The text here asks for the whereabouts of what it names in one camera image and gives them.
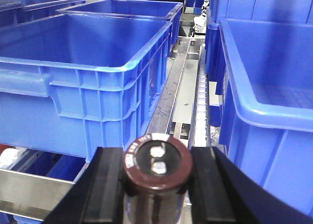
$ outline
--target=crate rim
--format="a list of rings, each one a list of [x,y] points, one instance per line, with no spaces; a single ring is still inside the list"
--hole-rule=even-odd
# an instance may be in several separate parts
[[[222,19],[220,28],[229,84],[238,117],[245,123],[257,127],[313,132],[313,109],[262,104],[257,101],[228,21],[307,27],[313,25]],[[236,72],[233,72],[230,66],[236,67]]]
[[[22,4],[18,1],[0,0],[0,12],[22,8]]]
[[[165,17],[161,16],[149,16],[149,15],[129,15],[129,14],[119,14],[119,13],[102,13],[102,12],[84,12],[84,11],[75,11],[72,9],[75,9],[76,7],[82,7],[82,6],[87,6],[90,4],[95,4],[95,3],[102,3],[104,1],[125,1],[125,2],[134,2],[134,3],[159,3],[159,4],[173,4],[175,5],[172,10],[169,11],[169,13]],[[154,1],[154,0],[99,0],[99,1],[94,1],[91,3],[86,3],[84,5],[74,5],[66,8],[61,8],[56,10],[57,13],[67,13],[67,14],[84,14],[84,15],[105,15],[105,16],[112,16],[112,17],[126,17],[126,18],[135,18],[137,19],[140,17],[141,19],[150,19],[150,20],[164,20],[163,18],[166,18],[168,20],[172,20],[176,13],[181,10],[183,7],[183,3],[181,2],[171,2],[171,1]]]

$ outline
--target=white object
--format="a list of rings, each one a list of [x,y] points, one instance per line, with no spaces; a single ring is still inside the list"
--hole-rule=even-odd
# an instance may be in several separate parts
[[[194,31],[197,33],[203,33],[203,30],[205,29],[205,22],[206,22],[206,16],[200,15],[197,17],[194,17]]]
[[[150,155],[154,158],[160,158],[162,156],[164,156],[165,154],[165,144],[164,142],[162,143],[162,146],[158,146],[158,147],[152,147],[150,149]]]
[[[10,164],[20,158],[22,155],[22,151],[8,148],[5,149],[0,155],[0,169],[6,169]]]
[[[166,164],[163,161],[154,162],[152,164],[151,170],[156,174],[165,174]]]

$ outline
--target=aluminum guide rail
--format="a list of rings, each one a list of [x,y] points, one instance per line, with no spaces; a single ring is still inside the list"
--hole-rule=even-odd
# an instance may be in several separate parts
[[[181,44],[179,45],[175,62],[173,63],[171,71],[168,74],[160,99],[157,103],[156,110],[153,113],[146,131],[147,134],[169,133],[177,94],[180,87],[180,81],[191,41],[190,37],[182,37],[179,39],[181,39]]]

